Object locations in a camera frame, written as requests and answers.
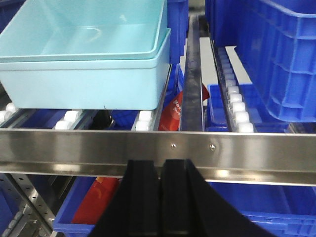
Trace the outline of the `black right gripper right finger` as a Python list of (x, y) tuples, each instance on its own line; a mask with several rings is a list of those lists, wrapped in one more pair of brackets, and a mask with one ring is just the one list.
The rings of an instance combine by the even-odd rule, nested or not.
[(161, 171), (164, 237), (264, 237), (266, 231), (225, 201), (190, 160), (168, 159)]

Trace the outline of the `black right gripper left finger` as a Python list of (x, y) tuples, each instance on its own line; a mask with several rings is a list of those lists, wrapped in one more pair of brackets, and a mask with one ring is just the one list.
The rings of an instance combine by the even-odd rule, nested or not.
[(130, 160), (110, 204), (92, 230), (94, 237), (158, 237), (159, 180), (150, 160)]

